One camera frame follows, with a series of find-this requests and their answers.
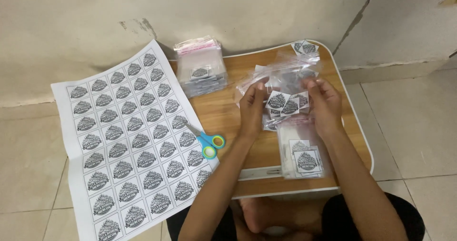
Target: person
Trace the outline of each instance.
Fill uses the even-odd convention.
[[[407,201],[383,192],[365,168],[341,122],[340,93],[326,80],[307,78],[315,127],[327,147],[341,194],[327,200],[276,201],[244,198],[243,217],[229,207],[249,149],[262,127],[264,83],[254,83],[239,102],[241,127],[189,208],[167,219],[172,240],[388,240],[422,241],[425,226]],[[284,226],[290,233],[273,237],[261,232]]]

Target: scissor blade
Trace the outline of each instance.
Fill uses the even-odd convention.
[[[192,125],[190,125],[190,124],[187,124],[187,123],[184,123],[184,124],[189,128],[190,131],[192,131],[192,133],[194,133],[195,136],[200,136],[201,132],[198,129],[192,127]]]

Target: wooden desk surface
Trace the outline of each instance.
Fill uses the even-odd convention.
[[[345,130],[354,144],[365,166],[373,170],[371,152],[363,135],[357,116],[347,97],[339,72],[330,51],[321,43],[309,40],[319,46],[320,64],[322,72],[319,77],[327,79],[341,92],[343,97],[343,120]],[[241,54],[238,56],[224,57],[229,83],[227,88],[210,94],[189,99],[206,133],[209,135],[220,134],[227,145],[218,151],[218,157],[230,147],[240,127],[239,108],[233,101],[235,82],[248,73],[253,72],[255,65],[268,65],[272,63],[278,51],[295,54],[292,46],[286,44],[280,47],[259,52]],[[170,61],[171,67],[176,72],[176,62]],[[276,132],[261,131],[259,139],[254,143],[244,163],[244,169],[271,167],[281,165]],[[307,192],[327,190],[338,187],[334,173],[331,176],[315,179],[285,180],[282,177],[239,181],[234,197],[265,196],[281,193]]]

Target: scissors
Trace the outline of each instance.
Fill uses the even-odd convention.
[[[221,135],[208,136],[205,133],[199,131],[198,129],[192,127],[191,125],[187,123],[184,124],[197,137],[197,140],[202,145],[202,155],[206,159],[214,159],[214,157],[216,157],[217,154],[216,148],[221,149],[225,146],[225,139]],[[216,145],[216,143],[214,143],[214,140],[217,139],[219,139],[222,142],[221,145]]]

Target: black pants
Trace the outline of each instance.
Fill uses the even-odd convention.
[[[400,197],[389,193],[386,193],[386,196],[403,222],[409,240],[422,241],[425,234],[425,225],[417,209]],[[167,219],[171,240],[178,240],[179,232],[187,213],[189,212],[189,208],[190,207]],[[230,207],[225,211],[211,240],[237,240],[235,223]],[[361,240],[343,195],[334,196],[325,204],[322,212],[322,237],[320,237],[320,240]]]

